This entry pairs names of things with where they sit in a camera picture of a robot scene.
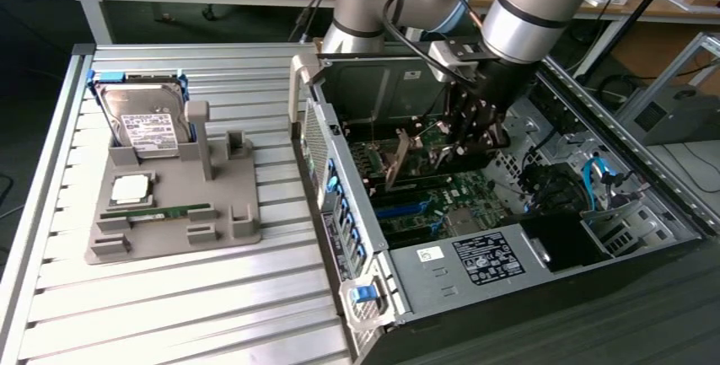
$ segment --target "metal frame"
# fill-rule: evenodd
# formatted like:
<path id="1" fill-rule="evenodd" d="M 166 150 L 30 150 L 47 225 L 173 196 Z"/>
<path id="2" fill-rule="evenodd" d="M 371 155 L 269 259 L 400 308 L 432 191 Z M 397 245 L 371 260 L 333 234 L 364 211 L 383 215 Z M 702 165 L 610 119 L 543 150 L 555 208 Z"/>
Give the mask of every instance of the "metal frame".
<path id="1" fill-rule="evenodd" d="M 691 209 L 693 214 L 702 220 L 706 227 L 715 233 L 720 233 L 720 215 L 717 215 L 717 213 L 713 211 L 706 201 L 697 196 L 689 186 L 681 181 L 679 177 L 662 164 L 655 155 L 645 148 L 645 146 L 642 146 L 638 140 L 623 128 L 615 117 L 604 110 L 596 99 L 587 94 L 584 88 L 572 80 L 562 66 L 548 57 L 543 59 L 542 63 L 566 85 L 568 90 L 574 93 L 576 101 L 592 111 L 595 118 L 602 122 L 604 127 L 614 132 L 615 136 L 619 138 L 619 141 L 642 159 L 642 163 L 645 164 L 646 168 L 651 170 L 651 172 L 662 179 L 667 186 L 670 186 L 674 196 L 685 202 L 689 209 Z M 567 102 L 566 106 L 574 112 L 574 114 L 580 117 L 576 108 L 574 108 L 574 106 Z M 582 123 L 586 126 L 591 126 L 583 120 Z"/>
<path id="2" fill-rule="evenodd" d="M 349 364 L 285 133 L 289 58 L 313 51 L 297 44 L 98 46 L 93 56 L 71 58 L 0 286 L 0 364 L 108 357 L 160 363 L 202 355 Z M 257 244 L 83 263 L 110 139 L 82 86 L 89 64 L 98 72 L 182 67 L 190 96 L 209 102 L 209 136 L 246 130 L 266 236 Z"/>
<path id="3" fill-rule="evenodd" d="M 638 113 L 651 103 L 662 88 L 669 85 L 677 74 L 681 73 L 681 69 L 685 68 L 687 62 L 691 62 L 694 56 L 701 51 L 707 51 L 715 58 L 720 58 L 720 36 L 703 32 L 697 34 L 685 49 L 682 49 L 681 53 L 673 59 L 665 71 L 651 82 L 647 89 L 641 94 L 630 97 L 627 102 L 622 105 L 622 108 L 616 112 L 616 120 L 622 125 L 627 125 Z M 715 64 L 701 70 L 690 79 L 689 84 L 694 86 L 702 84 L 702 81 L 709 78 L 717 70 L 717 67 Z"/>
<path id="4" fill-rule="evenodd" d="M 38 267 L 42 262 L 39 247 L 46 243 L 53 220 L 54 204 L 59 192 L 61 172 L 67 161 L 73 131 L 77 122 L 83 87 L 81 77 L 89 70 L 92 56 L 71 56 L 65 81 L 59 89 L 57 106 L 39 154 L 37 169 L 31 178 L 29 196 L 17 226 L 10 256 L 0 284 L 0 307 L 5 309 L 0 341 L 3 341 L 2 364 L 17 357 L 25 319 L 30 310 L 31 295 L 37 281 Z"/>

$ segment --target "blue connector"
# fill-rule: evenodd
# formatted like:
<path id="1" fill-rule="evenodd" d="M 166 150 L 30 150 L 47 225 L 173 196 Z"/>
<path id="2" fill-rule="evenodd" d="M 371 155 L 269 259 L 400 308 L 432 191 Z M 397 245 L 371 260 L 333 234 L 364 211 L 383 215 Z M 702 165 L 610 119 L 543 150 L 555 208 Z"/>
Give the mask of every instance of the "blue connector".
<path id="1" fill-rule="evenodd" d="M 429 201 L 412 203 L 411 205 L 404 205 L 403 207 L 391 207 L 389 209 L 381 209 L 373 211 L 373 215 L 377 219 L 389 219 L 392 217 L 400 216 L 412 216 L 424 212 Z"/>
<path id="2" fill-rule="evenodd" d="M 98 83 L 124 83 L 124 72 L 101 72 Z"/>
<path id="3" fill-rule="evenodd" d="M 329 180 L 327 181 L 327 185 L 324 186 L 324 192 L 332 192 L 335 188 L 337 188 L 337 177 L 332 176 Z"/>
<path id="4" fill-rule="evenodd" d="M 377 290 L 373 285 L 356 287 L 349 291 L 349 299 L 352 303 L 372 302 L 377 298 Z"/>

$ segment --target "hard drive label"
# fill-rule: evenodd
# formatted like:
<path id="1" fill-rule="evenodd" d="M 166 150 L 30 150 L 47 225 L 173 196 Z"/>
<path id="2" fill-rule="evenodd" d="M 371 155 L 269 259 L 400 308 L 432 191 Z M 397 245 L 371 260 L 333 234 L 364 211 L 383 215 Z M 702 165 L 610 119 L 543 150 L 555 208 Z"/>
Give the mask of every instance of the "hard drive label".
<path id="1" fill-rule="evenodd" d="M 177 148 L 177 137 L 169 114 L 121 115 L 126 136 L 137 152 Z"/>
<path id="2" fill-rule="evenodd" d="M 475 285 L 484 285 L 524 273 L 502 233 L 455 241 L 452 247 Z"/>

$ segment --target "green circuit board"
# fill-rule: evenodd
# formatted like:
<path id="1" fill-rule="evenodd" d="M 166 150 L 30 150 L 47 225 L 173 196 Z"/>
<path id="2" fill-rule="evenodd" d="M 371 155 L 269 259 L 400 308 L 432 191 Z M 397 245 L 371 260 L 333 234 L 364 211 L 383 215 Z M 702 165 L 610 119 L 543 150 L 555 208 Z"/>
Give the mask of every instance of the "green circuit board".
<path id="1" fill-rule="evenodd" d="M 392 153 L 397 143 L 395 139 L 351 143 L 352 158 L 364 179 L 381 184 L 384 153 Z M 510 214 L 479 170 L 437 175 L 431 171 L 427 156 L 416 151 L 405 158 L 403 177 L 392 191 L 384 192 L 377 186 L 368 192 L 389 248 L 491 229 Z"/>

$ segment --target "aluminum extrusion table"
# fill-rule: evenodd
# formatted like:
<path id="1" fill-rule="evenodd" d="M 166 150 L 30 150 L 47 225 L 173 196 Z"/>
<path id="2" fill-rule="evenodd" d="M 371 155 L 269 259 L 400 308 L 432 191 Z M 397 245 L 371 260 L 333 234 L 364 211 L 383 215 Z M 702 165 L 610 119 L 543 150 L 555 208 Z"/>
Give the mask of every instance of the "aluminum extrusion table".
<path id="1" fill-rule="evenodd" d="M 347 364 L 349 354 L 287 133 L 289 44 L 74 48 L 11 246 L 0 363 Z M 89 69 L 188 75 L 208 134 L 254 147 L 257 244 L 88 266 L 110 132 Z"/>

